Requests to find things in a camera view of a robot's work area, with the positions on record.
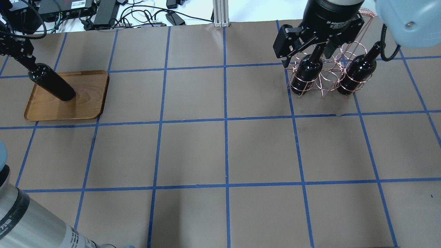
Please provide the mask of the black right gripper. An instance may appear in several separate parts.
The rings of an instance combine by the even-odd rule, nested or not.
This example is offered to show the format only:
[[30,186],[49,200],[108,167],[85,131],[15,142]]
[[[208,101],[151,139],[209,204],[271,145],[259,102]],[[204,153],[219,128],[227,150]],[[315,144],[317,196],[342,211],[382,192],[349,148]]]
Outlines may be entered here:
[[360,14],[363,0],[309,0],[298,27],[284,24],[273,44],[274,53],[287,69],[291,57],[314,44],[325,43],[330,59],[343,44],[351,44],[364,25]]

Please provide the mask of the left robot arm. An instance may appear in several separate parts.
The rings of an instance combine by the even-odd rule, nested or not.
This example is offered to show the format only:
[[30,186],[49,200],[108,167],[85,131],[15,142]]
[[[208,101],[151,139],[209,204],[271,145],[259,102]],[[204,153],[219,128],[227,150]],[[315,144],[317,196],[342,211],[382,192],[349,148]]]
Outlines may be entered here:
[[[1,54],[8,55],[28,70],[38,86],[62,101],[75,92],[50,66],[36,63],[30,37],[18,37],[1,24]],[[112,248],[98,244],[68,225],[30,198],[10,181],[8,152],[1,143],[1,247],[2,248]]]

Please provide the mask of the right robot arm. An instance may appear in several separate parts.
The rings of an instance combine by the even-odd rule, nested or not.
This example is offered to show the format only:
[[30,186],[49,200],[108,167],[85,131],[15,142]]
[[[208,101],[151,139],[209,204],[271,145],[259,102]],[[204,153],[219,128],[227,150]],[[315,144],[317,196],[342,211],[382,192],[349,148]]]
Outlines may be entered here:
[[[324,56],[356,40],[364,25],[362,0],[309,0],[298,27],[280,27],[273,49],[286,68],[291,57],[314,44],[326,44]],[[396,44],[409,48],[440,43],[439,0],[376,0],[375,12]]]

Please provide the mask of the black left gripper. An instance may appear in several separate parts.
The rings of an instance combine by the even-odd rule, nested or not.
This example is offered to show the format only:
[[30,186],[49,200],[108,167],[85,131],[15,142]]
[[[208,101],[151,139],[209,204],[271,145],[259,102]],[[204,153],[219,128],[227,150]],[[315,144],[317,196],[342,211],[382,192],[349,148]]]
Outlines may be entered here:
[[8,55],[23,66],[35,66],[34,46],[30,39],[13,37],[12,33],[7,32],[6,25],[2,22],[0,30],[1,55]]

